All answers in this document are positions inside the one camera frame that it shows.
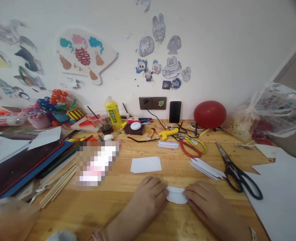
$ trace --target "sticker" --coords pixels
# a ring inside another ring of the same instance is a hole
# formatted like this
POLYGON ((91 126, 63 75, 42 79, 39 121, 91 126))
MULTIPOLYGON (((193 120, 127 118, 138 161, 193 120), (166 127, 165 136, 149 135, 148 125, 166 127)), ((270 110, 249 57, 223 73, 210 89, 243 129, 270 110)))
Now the sticker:
POLYGON ((170 89, 170 86, 171 86, 171 81, 169 80, 164 80, 162 82, 162 89, 170 89))
POLYGON ((168 54, 178 54, 177 50, 181 48, 181 39, 179 36, 174 35, 169 40, 167 49, 169 49, 168 54))
POLYGON ((152 72, 154 72, 155 74, 159 74, 161 72, 161 65, 158 63, 157 60, 154 60, 154 62, 152 62, 152 72))
POLYGON ((145 7, 145 12, 148 12, 150 9, 150 0, 136 0, 136 5, 140 4, 145 7))
POLYGON ((155 41, 164 39, 166 36, 166 25, 164 24, 164 16, 162 13, 159 14, 158 19, 156 16, 152 18, 152 34, 155 37, 155 41))
POLYGON ((179 89, 181 87, 181 80, 179 78, 173 79, 170 87, 173 89, 179 89))
POLYGON ((117 53, 101 38, 80 27, 66 28, 56 40, 59 69, 65 74, 79 75, 100 85, 100 73, 116 58, 117 53))
POLYGON ((181 72, 181 64, 177 61, 177 58, 173 56, 172 58, 167 58, 167 66, 162 70, 162 75, 167 78, 174 78, 181 72))
POLYGON ((18 52, 16 52, 14 55, 22 57, 26 61, 24 65, 28 70, 44 75, 41 62, 34 59, 32 54, 26 48, 22 47, 21 45, 20 45, 20 48, 21 49, 18 52))
POLYGON ((26 44, 26 45, 30 46, 34 51, 38 52, 37 47, 34 45, 34 43, 25 36, 19 37, 19 44, 20 45, 26 44))
POLYGON ((182 80, 185 82, 188 82, 190 80, 190 67, 187 67, 186 69, 181 71, 181 75, 182 75, 182 80))
POLYGON ((141 38, 139 45, 139 54, 141 57, 145 57, 151 54, 155 49, 154 41, 150 36, 141 38))
POLYGON ((153 73, 154 73, 154 72, 152 72, 151 70, 147 70, 147 71, 146 71, 145 78, 146 78, 146 81, 147 81, 147 82, 154 81, 154 80, 152 79, 152 74, 153 74, 153 73))
POLYGON ((141 60, 141 59, 137 59, 138 60, 138 67, 136 67, 136 73, 140 74, 141 72, 146 72, 148 70, 148 66, 147 66, 147 60, 141 60))

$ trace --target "scissors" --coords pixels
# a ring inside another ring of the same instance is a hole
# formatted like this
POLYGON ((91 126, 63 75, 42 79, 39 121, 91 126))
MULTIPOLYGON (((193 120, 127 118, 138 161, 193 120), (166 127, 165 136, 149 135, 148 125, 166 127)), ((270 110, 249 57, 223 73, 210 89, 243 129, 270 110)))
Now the scissors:
POLYGON ((218 147, 219 152, 221 153, 221 155, 223 156, 223 159, 225 161, 226 164, 226 170, 225 170, 225 175, 227 178, 227 182, 228 184, 232 187, 232 189, 234 189, 236 192, 244 192, 244 188, 242 186, 245 185, 246 189, 248 190, 248 192, 257 200, 262 200, 263 199, 263 194, 261 192, 261 190, 259 189, 259 187, 257 186, 257 184, 245 173, 243 172, 241 169, 239 169, 235 163, 232 162, 232 160, 229 158, 229 156, 227 155, 227 153, 224 151, 224 149, 222 148, 222 146, 216 142, 216 145, 218 147), (233 177, 233 179, 237 182, 239 189, 237 189, 236 187, 234 187, 232 185, 232 183, 230 182, 228 175, 231 175, 233 177), (258 196, 255 195, 255 193, 253 192, 253 190, 250 188, 250 186, 248 185, 248 183, 245 181, 244 178, 247 178, 255 187, 256 191, 258 192, 258 196))

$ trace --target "plastic bottle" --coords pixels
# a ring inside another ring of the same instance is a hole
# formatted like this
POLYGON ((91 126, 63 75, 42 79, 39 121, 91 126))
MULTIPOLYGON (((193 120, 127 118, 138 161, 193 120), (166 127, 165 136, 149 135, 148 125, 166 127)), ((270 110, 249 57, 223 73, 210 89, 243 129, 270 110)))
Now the plastic bottle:
POLYGON ((122 120, 119 114, 117 102, 111 98, 111 95, 106 96, 105 107, 109 113, 110 120, 114 129, 121 128, 122 120))

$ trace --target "paper stack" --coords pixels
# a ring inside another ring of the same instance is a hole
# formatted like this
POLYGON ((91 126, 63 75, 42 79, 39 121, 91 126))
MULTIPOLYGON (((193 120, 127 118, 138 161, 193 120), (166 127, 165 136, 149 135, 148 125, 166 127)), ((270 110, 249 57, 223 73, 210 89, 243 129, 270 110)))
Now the paper stack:
POLYGON ((179 143, 158 141, 158 146, 163 148, 177 149, 179 147, 179 143))
POLYGON ((132 159, 130 171, 132 173, 161 171, 160 158, 144 157, 132 159))
POLYGON ((203 162, 199 158, 194 158, 194 159, 191 158, 190 164, 194 168, 196 168, 198 171, 201 171, 202 173, 204 173, 206 176, 210 177, 214 181, 219 181, 219 179, 217 177, 219 177, 221 179, 223 179, 223 177, 226 177, 225 174, 222 171, 211 167, 210 165, 203 162))
POLYGON ((267 234, 272 241, 296 240, 296 158, 281 149, 275 163, 253 168, 260 175, 246 173, 264 198, 256 200, 244 190, 267 234))

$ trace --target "rabbit sticker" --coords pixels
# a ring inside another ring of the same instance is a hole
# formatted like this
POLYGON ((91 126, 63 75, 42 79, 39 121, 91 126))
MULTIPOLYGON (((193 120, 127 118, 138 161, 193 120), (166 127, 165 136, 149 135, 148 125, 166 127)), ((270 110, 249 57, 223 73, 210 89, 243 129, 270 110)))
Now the rabbit sticker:
POLYGON ((154 51, 154 49, 155 49, 155 44, 150 36, 143 37, 140 40, 139 54, 141 57, 145 57, 151 54, 154 51))
POLYGON ((159 14, 158 19, 156 16, 152 18, 152 34, 155 37, 155 41, 164 39, 166 36, 166 25, 164 24, 164 16, 162 13, 159 14))

